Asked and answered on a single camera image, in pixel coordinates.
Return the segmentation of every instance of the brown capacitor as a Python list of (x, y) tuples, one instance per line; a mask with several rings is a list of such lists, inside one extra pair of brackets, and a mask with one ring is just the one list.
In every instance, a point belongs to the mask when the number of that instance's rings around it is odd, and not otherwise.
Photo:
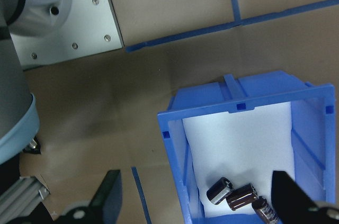
[(262, 219), (265, 224), (277, 224), (279, 217), (267, 203), (267, 200), (262, 196), (257, 201), (252, 203), (252, 208), (255, 213)]
[(257, 199), (257, 192), (251, 183), (234, 190), (226, 197), (226, 201), (233, 211), (247, 204), (251, 204)]

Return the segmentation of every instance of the metal mounting plate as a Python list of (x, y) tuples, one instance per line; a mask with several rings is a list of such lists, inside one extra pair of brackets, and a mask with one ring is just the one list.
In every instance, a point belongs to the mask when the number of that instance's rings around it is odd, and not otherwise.
[(122, 47), (111, 0), (72, 0), (66, 22), (39, 37), (11, 34), (23, 69), (58, 63)]

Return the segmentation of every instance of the blue plastic bin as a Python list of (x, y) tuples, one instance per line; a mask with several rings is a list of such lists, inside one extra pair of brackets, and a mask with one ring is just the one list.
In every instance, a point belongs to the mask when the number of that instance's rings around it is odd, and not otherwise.
[(298, 185), (313, 199), (335, 203), (335, 98), (331, 84), (314, 86), (283, 71), (180, 89), (158, 114), (185, 223), (261, 223), (256, 215), (205, 218), (182, 119), (291, 102), (291, 144)]

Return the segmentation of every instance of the blue tape grid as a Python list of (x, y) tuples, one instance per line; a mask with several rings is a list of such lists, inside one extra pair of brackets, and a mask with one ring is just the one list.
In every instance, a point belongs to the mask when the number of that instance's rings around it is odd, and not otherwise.
[(152, 222), (150, 220), (150, 216), (149, 216), (149, 212), (148, 212), (148, 208), (147, 208), (147, 204), (146, 204), (146, 199), (145, 199), (144, 191), (142, 190), (142, 186), (141, 186), (141, 182), (140, 182), (140, 178), (139, 178), (139, 175), (138, 175), (137, 168), (131, 167), (131, 169), (132, 169), (134, 180), (136, 181), (136, 185), (137, 185), (137, 189), (138, 189), (138, 192), (139, 192), (142, 208), (144, 210), (146, 222), (147, 222), (147, 224), (152, 224)]
[(335, 5), (339, 5), (339, 0), (325, 0), (321, 2), (316, 2), (316, 3), (294, 7), (294, 8), (289, 8), (281, 12), (274, 12), (274, 13), (269, 13), (265, 15), (249, 17), (247, 19), (241, 19), (238, 0), (231, 0), (231, 3), (233, 7), (233, 16), (234, 16), (233, 22), (218, 24), (218, 25), (209, 26), (206, 28), (193, 30), (193, 31), (169, 35), (169, 36), (158, 38), (155, 40), (145, 41), (139, 44), (135, 44), (133, 46), (126, 47), (126, 52), (133, 52), (143, 47), (152, 47), (152, 46), (156, 46), (159, 44), (163, 44), (163, 43), (167, 43), (167, 42), (171, 42), (175, 40), (182, 40), (182, 39), (186, 39), (189, 37), (203, 35), (206, 33), (228, 30), (233, 27), (240, 26), (240, 25), (250, 25), (250, 24), (260, 23), (264, 21), (279, 19), (281, 17), (296, 15), (296, 14), (300, 14), (303, 12), (313, 11), (313, 10), (317, 10), (320, 8), (335, 6)]

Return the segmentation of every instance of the electrolytic capacitor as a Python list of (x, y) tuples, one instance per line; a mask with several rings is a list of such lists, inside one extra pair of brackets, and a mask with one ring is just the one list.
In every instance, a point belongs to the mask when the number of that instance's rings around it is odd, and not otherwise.
[(220, 204), (233, 191), (232, 183), (222, 177), (208, 191), (207, 198), (213, 204)]
[(267, 200), (262, 196), (257, 201), (252, 203), (252, 208), (255, 213), (262, 219), (265, 224), (277, 224), (279, 221), (276, 212), (267, 203)]
[(251, 183), (234, 190), (226, 197), (226, 201), (233, 211), (247, 204), (251, 204), (257, 199), (257, 192)]

